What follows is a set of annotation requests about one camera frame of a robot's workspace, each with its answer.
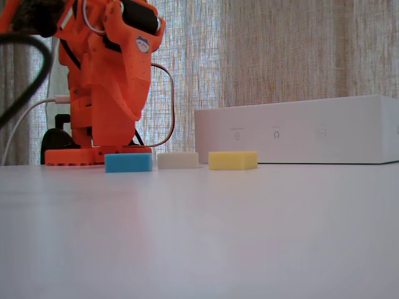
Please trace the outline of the orange gripper body black servo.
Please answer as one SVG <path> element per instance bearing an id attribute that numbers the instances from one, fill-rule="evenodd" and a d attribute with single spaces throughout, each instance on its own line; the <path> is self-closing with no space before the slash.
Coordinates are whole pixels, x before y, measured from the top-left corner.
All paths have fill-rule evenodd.
<path id="1" fill-rule="evenodd" d="M 163 36 L 165 20 L 147 1 L 67 1 L 57 22 L 58 37 Z"/>

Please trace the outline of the orange gripper finger with sticker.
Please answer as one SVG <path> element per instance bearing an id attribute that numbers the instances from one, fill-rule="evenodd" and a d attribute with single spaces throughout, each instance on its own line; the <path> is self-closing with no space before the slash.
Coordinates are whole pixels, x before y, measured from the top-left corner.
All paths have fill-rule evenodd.
<path id="1" fill-rule="evenodd" d="M 162 42 L 162 36 L 134 34 L 121 45 L 128 84 L 128 106 L 133 119 L 139 120 L 151 81 L 151 54 Z"/>

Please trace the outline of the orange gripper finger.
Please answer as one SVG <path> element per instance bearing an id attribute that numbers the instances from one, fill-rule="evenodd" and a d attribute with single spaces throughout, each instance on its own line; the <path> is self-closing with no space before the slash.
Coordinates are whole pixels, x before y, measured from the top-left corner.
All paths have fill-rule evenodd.
<path id="1" fill-rule="evenodd" d="M 105 47 L 100 36 L 91 34 L 84 65 L 84 84 L 92 89 L 92 103 L 97 114 L 116 117 L 133 116 L 129 107 L 129 87 L 122 54 Z"/>

